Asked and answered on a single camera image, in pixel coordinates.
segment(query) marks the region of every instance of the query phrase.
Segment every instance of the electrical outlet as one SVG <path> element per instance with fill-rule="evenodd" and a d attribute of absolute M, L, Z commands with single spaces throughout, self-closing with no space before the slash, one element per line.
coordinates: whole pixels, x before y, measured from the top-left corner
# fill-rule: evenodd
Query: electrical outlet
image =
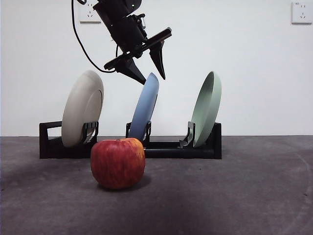
<path fill-rule="evenodd" d="M 97 0 L 87 0 L 85 5 L 79 4 L 79 20 L 81 23 L 101 23 L 101 18 L 93 9 Z"/>
<path fill-rule="evenodd" d="M 295 1 L 292 3 L 292 23 L 313 23 L 313 2 Z"/>

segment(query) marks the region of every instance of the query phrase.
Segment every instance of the red apple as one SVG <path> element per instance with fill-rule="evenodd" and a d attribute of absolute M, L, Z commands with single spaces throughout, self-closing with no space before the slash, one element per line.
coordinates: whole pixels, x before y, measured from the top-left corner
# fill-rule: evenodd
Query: red apple
<path fill-rule="evenodd" d="M 105 188 L 129 188 L 139 182 L 145 169 L 145 152 L 135 138 L 101 141 L 91 149 L 91 171 Z"/>

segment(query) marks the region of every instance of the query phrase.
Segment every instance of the plate holder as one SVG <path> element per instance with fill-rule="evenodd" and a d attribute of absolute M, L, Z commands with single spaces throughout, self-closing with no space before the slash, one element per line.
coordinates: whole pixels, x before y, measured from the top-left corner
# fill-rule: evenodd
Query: plate holder
<path fill-rule="evenodd" d="M 132 123 L 126 124 L 126 137 Z M 145 139 L 142 141 L 146 158 L 171 158 L 171 159 L 222 159 L 222 125 L 215 123 L 210 136 L 205 144 L 194 148 L 194 135 L 196 124 L 188 122 L 186 137 L 179 142 L 153 142 L 150 140 L 151 122 L 147 123 Z"/>
<path fill-rule="evenodd" d="M 62 122 L 46 122 L 39 124 L 39 155 L 40 159 L 60 159 L 60 158 L 89 158 L 91 148 L 97 143 L 99 131 L 99 122 L 84 123 L 83 138 L 79 145 L 66 148 L 63 146 L 62 137 L 49 139 L 48 129 L 61 127 Z M 83 144 L 87 138 L 89 129 L 95 128 L 95 134 L 86 144 Z"/>

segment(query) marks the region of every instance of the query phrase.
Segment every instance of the plate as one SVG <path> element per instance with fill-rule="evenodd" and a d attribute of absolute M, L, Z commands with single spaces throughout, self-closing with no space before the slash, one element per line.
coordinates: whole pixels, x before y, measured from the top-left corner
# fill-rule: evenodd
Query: plate
<path fill-rule="evenodd" d="M 194 147 L 204 145 L 213 129 L 222 96 L 221 80 L 215 72 L 206 77 L 192 114 L 191 121 L 196 124 Z"/>
<path fill-rule="evenodd" d="M 63 113 L 62 142 L 74 147 L 83 139 L 83 125 L 99 121 L 104 99 L 103 83 L 94 71 L 86 71 L 74 84 Z M 87 132 L 85 143 L 90 140 L 94 128 Z"/>
<path fill-rule="evenodd" d="M 146 125 L 151 120 L 156 105 L 158 88 L 158 79 L 153 73 L 151 73 L 147 78 L 138 100 L 129 130 L 129 138 L 136 138 L 143 141 Z"/>

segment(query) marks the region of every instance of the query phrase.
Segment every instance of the black cable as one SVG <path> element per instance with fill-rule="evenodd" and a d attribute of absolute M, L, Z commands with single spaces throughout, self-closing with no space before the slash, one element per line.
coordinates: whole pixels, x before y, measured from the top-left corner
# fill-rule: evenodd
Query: black cable
<path fill-rule="evenodd" d="M 118 53 L 118 45 L 116 45 L 115 57 L 117 57 L 117 53 Z"/>
<path fill-rule="evenodd" d="M 78 1 L 79 1 L 81 4 L 85 4 L 85 3 L 87 2 L 87 0 L 85 0 L 85 2 L 83 2 L 82 0 L 78 0 Z M 90 57 L 88 56 L 88 54 L 87 54 L 87 52 L 86 52 L 86 50 L 85 50 L 85 48 L 84 48 L 82 42 L 80 41 L 80 39 L 79 39 L 79 37 L 78 37 L 77 31 L 76 31 L 76 27 L 75 27 L 75 16 L 74 16 L 74 0 L 72 0 L 72 23 L 73 23 L 73 29 L 74 29 L 75 36 L 76 36 L 76 38 L 77 38 L 77 40 L 78 40 L 78 42 L 79 42 L 81 48 L 83 49 L 83 51 L 84 51 L 86 57 L 87 57 L 88 60 L 90 61 L 90 63 L 92 63 L 92 65 L 95 66 L 95 67 L 96 67 L 99 71 L 101 71 L 101 72 L 105 72 L 105 73 L 113 73 L 113 72 L 115 72 L 115 70 L 113 70 L 113 71 L 104 71 L 104 70 L 100 69 L 98 66 L 96 66 L 96 64 L 95 64 L 95 63 L 90 59 Z"/>

